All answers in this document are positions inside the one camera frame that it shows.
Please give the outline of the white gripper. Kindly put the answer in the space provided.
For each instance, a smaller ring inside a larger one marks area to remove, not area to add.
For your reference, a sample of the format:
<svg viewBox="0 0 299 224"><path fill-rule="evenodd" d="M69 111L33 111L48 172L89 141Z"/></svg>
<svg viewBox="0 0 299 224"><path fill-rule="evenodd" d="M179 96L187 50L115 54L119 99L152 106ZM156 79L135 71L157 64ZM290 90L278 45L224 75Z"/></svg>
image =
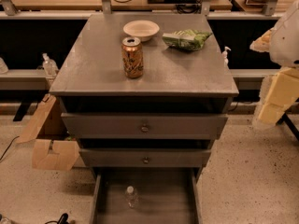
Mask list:
<svg viewBox="0 0 299 224"><path fill-rule="evenodd" d="M256 105L252 125L259 130L272 128L299 98L299 0L282 15L273 29L254 40L249 48L270 53L272 62L281 68L263 79L260 101Z"/></svg>

